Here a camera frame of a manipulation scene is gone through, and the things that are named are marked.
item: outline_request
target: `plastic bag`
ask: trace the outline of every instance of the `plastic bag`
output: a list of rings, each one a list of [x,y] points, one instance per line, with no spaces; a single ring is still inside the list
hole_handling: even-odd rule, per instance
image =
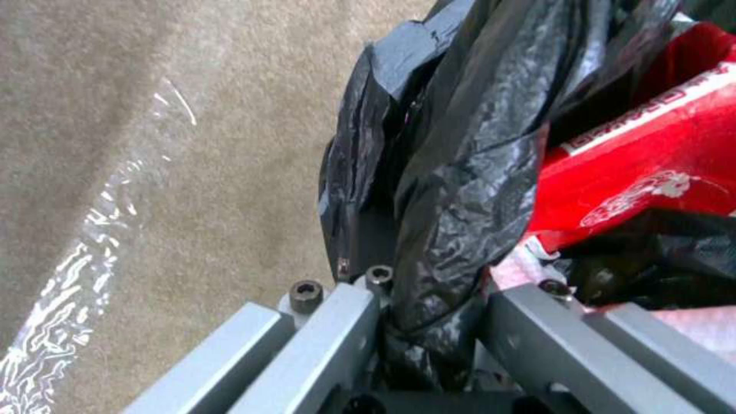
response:
[[[736,304],[736,219],[650,210],[562,251],[585,305],[651,310]]]
[[[611,31],[609,1],[478,0],[436,70],[423,66],[393,97],[395,112],[363,129],[355,122],[375,103],[361,57],[325,155],[320,211],[340,280],[365,250],[395,244],[381,257],[396,275],[382,348],[393,385],[463,386],[483,307],[478,274],[526,230],[548,120],[645,66],[677,6],[644,1]]]
[[[473,1],[445,3],[425,21],[406,22],[368,45],[350,76],[319,174],[319,217],[337,280],[393,262],[393,201],[379,165]]]

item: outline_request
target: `black plastic bag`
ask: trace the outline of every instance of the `black plastic bag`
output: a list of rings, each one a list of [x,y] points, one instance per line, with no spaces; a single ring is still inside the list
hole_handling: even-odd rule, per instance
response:
[[[736,304],[736,219],[650,210],[562,251],[588,306],[650,309]]]
[[[393,262],[393,199],[379,164],[472,4],[441,1],[424,22],[406,22],[368,45],[353,69],[319,177],[319,217],[336,280]]]
[[[548,121],[645,66],[677,5],[644,1],[613,24],[606,0],[477,0],[400,96],[371,83],[375,51],[361,56],[325,155],[320,215],[338,280],[394,264],[381,349],[393,385],[464,385],[478,272],[526,229]]]

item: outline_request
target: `garbage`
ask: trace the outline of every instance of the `garbage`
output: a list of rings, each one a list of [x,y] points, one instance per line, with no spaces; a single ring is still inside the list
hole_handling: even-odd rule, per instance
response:
[[[403,387],[462,387],[479,270],[526,230],[548,121],[574,119],[621,79],[630,98],[678,2],[469,5],[443,1],[366,48],[320,175],[335,278],[394,265],[382,357]]]
[[[736,36],[695,25],[667,45],[632,103],[547,152],[528,231],[547,252],[648,208],[736,211]]]
[[[650,310],[736,304],[736,218],[649,210],[562,250],[558,261],[587,306]]]

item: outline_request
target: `beige carpet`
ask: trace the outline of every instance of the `beige carpet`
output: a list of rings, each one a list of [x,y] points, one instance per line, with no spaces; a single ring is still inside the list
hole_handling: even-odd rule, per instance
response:
[[[118,411],[244,302],[329,282],[316,177],[344,84],[432,3],[0,1],[0,345],[70,292],[35,343],[68,349],[35,384],[54,412]]]

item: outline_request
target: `screw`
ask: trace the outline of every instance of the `screw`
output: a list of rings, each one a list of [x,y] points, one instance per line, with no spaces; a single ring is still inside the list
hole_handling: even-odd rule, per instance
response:
[[[289,304],[295,312],[311,314],[321,303],[322,285],[319,282],[304,280],[292,284],[289,290]]]
[[[394,270],[389,266],[372,266],[366,270],[366,286],[376,295],[389,295],[394,286]]]
[[[573,299],[573,292],[570,287],[558,280],[545,279],[537,286],[562,303],[570,302]]]

